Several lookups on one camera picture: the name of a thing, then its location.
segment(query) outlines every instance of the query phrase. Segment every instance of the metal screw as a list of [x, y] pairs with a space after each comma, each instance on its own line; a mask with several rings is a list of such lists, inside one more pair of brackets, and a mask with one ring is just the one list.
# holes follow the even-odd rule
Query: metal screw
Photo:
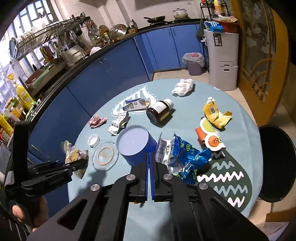
[[167, 174], [163, 175], [163, 178], [166, 179], [166, 180], [171, 180], [173, 178], [173, 176], [172, 176], [172, 174], [167, 173]]
[[201, 190], [207, 190], [207, 188], [209, 187], [209, 185], [206, 184], [206, 183], [200, 183], [200, 184], [198, 185], [198, 187], [199, 187]]
[[100, 185], [99, 184], [93, 184], [93, 185], [91, 185], [91, 190], [92, 191], [98, 191], [100, 189]]
[[126, 179], [129, 181], [135, 180], [136, 176], [134, 174], [129, 174], [126, 176]]

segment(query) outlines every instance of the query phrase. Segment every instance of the brown glass bottle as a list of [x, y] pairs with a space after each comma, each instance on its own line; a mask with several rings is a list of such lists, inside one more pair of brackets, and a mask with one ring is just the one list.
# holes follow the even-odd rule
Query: brown glass bottle
[[146, 110], [147, 117], [153, 124], [158, 124], [167, 118], [174, 103], [170, 99], [157, 101]]

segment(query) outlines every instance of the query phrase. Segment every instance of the window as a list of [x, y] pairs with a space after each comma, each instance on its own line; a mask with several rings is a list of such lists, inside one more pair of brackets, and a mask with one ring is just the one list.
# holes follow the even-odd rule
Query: window
[[[17, 37], [24, 32], [31, 30], [32, 26], [37, 22], [38, 13], [44, 15], [43, 18], [46, 24], [58, 21], [50, 0], [35, 0], [16, 16], [0, 41], [0, 112], [4, 111], [8, 99], [16, 96], [15, 88], [12, 83], [6, 81], [7, 71], [11, 61], [9, 54], [9, 40], [11, 37]], [[44, 57], [39, 48], [36, 48], [33, 52], [24, 57], [20, 61], [20, 65], [23, 69], [20, 80], [25, 82], [28, 76], [33, 74], [34, 70], [32, 65], [34, 64], [40, 68], [43, 60]]]

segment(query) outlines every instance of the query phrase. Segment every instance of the red basket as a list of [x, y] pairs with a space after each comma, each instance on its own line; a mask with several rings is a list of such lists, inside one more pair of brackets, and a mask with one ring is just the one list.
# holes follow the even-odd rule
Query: red basket
[[232, 34], [237, 34], [238, 33], [238, 23], [233, 23], [233, 22], [223, 22], [223, 21], [215, 21], [219, 23], [223, 28], [224, 32], [226, 33], [232, 33]]

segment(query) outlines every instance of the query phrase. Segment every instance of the black countertop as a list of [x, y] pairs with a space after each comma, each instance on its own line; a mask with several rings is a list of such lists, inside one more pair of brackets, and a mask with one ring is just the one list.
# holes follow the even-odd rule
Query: black countertop
[[75, 68], [70, 69], [66, 72], [63, 76], [61, 76], [54, 85], [48, 90], [47, 96], [39, 103], [37, 108], [34, 111], [34, 116], [29, 118], [29, 121], [32, 122], [31, 128], [33, 129], [37, 124], [38, 120], [42, 116], [42, 114], [46, 111], [50, 103], [57, 97], [57, 95], [62, 91], [63, 88], [67, 86], [71, 80], [78, 75], [81, 71], [83, 71], [87, 66], [89, 66], [92, 62], [96, 59], [104, 55], [105, 53], [109, 52], [111, 49], [115, 48], [116, 46], [124, 43], [125, 41], [134, 38], [138, 35], [143, 33], [147, 33], [153, 30], [167, 28], [167, 27], [174, 27], [174, 26], [181, 26], [181, 25], [188, 25], [188, 24], [200, 24], [200, 18], [195, 19], [183, 19], [183, 20], [176, 20], [171, 22], [165, 22], [164, 25], [160, 24], [153, 24], [144, 28], [140, 28], [137, 33], [132, 34], [124, 39], [118, 40], [115, 43], [112, 43], [108, 46], [103, 47], [101, 50], [95, 52], [91, 56], [87, 57], [85, 60], [81, 61], [79, 64], [75, 66]]

